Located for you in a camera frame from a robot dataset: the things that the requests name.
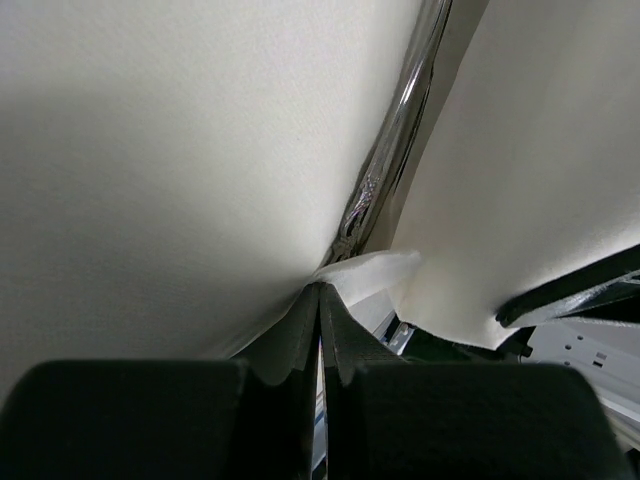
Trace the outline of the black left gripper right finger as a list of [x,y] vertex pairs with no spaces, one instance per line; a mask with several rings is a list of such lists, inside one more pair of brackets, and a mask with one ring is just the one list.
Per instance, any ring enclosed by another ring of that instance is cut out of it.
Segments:
[[553,364],[411,363],[319,288],[331,479],[626,479],[595,391]]

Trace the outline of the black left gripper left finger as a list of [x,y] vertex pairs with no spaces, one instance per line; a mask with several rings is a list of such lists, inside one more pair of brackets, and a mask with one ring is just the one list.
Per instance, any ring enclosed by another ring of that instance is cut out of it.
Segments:
[[318,289],[228,360],[59,360],[1,411],[5,479],[307,479]]

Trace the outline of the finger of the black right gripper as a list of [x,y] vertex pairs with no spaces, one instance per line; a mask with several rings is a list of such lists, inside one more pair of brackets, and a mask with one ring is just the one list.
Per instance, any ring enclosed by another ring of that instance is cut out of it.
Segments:
[[639,325],[639,271],[574,272],[507,301],[496,312],[503,327],[579,321]]

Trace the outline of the ornate silver fork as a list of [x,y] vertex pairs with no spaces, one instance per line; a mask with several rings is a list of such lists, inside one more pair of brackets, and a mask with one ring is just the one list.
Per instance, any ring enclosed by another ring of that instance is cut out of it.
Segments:
[[361,254],[386,200],[395,192],[423,119],[434,64],[453,2],[424,1],[379,133],[345,208],[326,266]]

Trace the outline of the white paper napkin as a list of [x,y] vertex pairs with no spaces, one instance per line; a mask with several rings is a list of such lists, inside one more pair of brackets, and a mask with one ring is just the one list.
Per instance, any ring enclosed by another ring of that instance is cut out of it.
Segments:
[[[1,364],[225,355],[320,266],[416,1],[5,1]],[[639,239],[639,5],[491,1],[393,244],[400,316],[494,347],[511,295]]]

